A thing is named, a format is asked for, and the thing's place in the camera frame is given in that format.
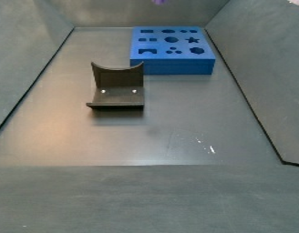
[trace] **gray floor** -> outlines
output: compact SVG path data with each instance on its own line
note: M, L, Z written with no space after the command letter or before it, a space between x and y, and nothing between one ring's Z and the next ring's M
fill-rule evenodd
M299 233L299 168L0 168L10 232Z
M77 28L0 132L0 166L276 165L216 53L212 76L146 76L144 111L91 111L89 63L129 66L130 28Z

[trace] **purple object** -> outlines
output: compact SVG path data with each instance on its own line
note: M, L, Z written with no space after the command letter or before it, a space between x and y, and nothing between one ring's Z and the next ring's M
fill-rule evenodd
M161 5L166 2L166 0L152 0L152 2L156 4L156 5Z

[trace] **black plastic bracket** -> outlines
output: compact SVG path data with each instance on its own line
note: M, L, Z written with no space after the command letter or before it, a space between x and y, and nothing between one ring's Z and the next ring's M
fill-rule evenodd
M95 94L90 108L142 107L142 63L125 69L109 69L90 63Z

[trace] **shape sorter board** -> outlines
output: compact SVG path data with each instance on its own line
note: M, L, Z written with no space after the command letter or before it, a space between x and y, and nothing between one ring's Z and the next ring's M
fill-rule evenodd
M129 65L146 75L211 75L215 56L197 26L136 26Z

